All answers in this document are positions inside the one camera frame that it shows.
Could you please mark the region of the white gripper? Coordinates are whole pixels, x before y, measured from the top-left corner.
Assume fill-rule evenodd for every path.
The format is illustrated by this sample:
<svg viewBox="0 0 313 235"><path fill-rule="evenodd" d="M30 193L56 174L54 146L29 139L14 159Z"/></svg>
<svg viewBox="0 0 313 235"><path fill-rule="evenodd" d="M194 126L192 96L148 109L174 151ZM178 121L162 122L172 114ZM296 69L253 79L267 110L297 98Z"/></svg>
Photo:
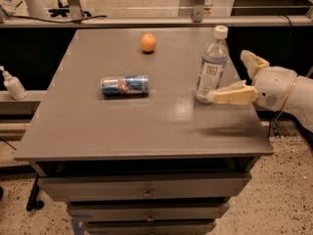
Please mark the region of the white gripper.
<svg viewBox="0 0 313 235"><path fill-rule="evenodd" d="M279 111L297 78L297 73L282 67L269 67L268 61L248 50L242 51L241 60L253 86L240 80L227 87L209 91L206 95L207 101L230 105L248 105L256 101L261 108Z"/></svg>

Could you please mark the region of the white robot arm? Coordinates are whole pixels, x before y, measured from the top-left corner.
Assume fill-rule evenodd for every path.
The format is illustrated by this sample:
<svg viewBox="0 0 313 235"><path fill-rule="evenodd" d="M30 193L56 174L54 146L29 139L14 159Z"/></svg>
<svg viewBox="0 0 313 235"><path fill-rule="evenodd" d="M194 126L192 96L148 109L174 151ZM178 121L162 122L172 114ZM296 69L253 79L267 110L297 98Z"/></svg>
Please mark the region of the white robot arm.
<svg viewBox="0 0 313 235"><path fill-rule="evenodd" d="M313 79L298 75L294 70L271 67L254 53L243 50L244 63L251 85L245 80L227 87L210 91L206 99L213 104L257 106L272 112L285 112L294 116L299 123L313 132Z"/></svg>

